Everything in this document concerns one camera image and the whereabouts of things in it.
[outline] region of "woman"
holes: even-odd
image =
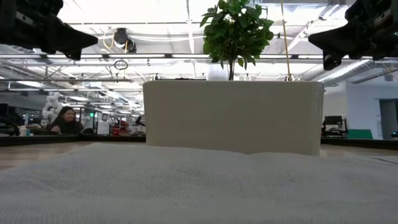
[[[73,108],[66,106],[61,109],[55,121],[50,124],[49,134],[79,134],[83,126],[76,121]]]

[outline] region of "white planter box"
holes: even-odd
[[[147,82],[147,145],[319,155],[323,90],[319,82]]]

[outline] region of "textured white cloth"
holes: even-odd
[[[398,223],[392,157],[92,144],[0,172],[0,223]]]

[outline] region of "tree trunk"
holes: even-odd
[[[235,73],[235,60],[229,60],[229,77],[228,80],[229,81],[233,81],[234,80],[234,73]]]

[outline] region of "fluorescent light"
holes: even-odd
[[[7,89],[9,91],[40,91],[38,89],[32,89],[32,88],[23,88],[23,89]]]
[[[23,59],[23,58],[41,58],[41,56],[36,54],[23,54],[23,55],[6,54],[6,55],[0,55],[0,58]]]
[[[77,91],[108,91],[108,89],[77,89]]]
[[[209,58],[209,55],[199,54],[173,54],[172,58]]]
[[[164,54],[111,54],[110,58],[164,58]]]
[[[142,91],[142,89],[115,89],[113,91]]]
[[[18,83],[19,84],[23,84],[23,85],[27,85],[27,86],[31,86],[31,87],[37,87],[37,88],[40,88],[40,87],[44,86],[43,84],[40,84],[38,82],[30,82],[30,81],[19,81]]]
[[[80,96],[68,96],[69,98],[73,99],[73,100],[77,100],[77,101],[88,101],[89,99],[85,98],[85,97],[80,97]]]
[[[44,91],[75,91],[74,89],[44,89]]]
[[[102,55],[94,54],[94,55],[81,55],[80,58],[102,58]]]
[[[67,58],[67,56],[59,54],[59,55],[46,55],[48,58]]]
[[[323,55],[299,55],[299,59],[323,59]]]
[[[113,108],[112,106],[108,106],[108,105],[101,105],[99,107],[102,107],[104,109],[112,109]]]
[[[286,55],[260,55],[260,59],[279,59],[286,58]]]

